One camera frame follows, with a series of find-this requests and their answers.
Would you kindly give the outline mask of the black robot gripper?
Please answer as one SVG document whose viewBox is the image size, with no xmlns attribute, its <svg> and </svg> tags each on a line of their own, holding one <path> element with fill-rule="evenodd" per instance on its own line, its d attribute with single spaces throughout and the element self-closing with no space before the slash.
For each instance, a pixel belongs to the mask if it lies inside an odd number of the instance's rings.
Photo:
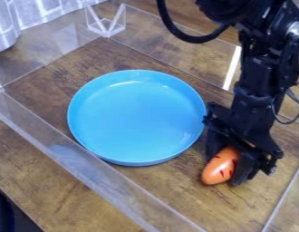
<svg viewBox="0 0 299 232">
<path fill-rule="evenodd" d="M 240 153 L 229 181 L 234 187 L 250 180 L 258 171 L 270 175 L 277 160 L 282 158 L 284 153 L 270 137 L 270 128 L 284 96 L 284 92 L 256 94 L 236 86 L 229 108 L 213 101 L 206 104 L 207 113 L 202 117 L 207 129 L 205 158 L 210 160 L 225 147 Z"/>
</svg>

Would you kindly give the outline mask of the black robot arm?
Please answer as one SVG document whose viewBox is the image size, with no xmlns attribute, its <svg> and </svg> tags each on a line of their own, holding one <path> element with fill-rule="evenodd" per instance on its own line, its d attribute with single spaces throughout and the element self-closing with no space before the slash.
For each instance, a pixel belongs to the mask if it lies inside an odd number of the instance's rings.
<svg viewBox="0 0 299 232">
<path fill-rule="evenodd" d="M 299 7 L 292 0 L 197 0 L 206 17 L 238 30 L 240 79 L 226 108 L 206 105 L 205 155 L 225 147 L 240 153 L 230 184 L 238 186 L 257 172 L 270 174 L 282 151 L 269 130 L 299 79 Z"/>
</svg>

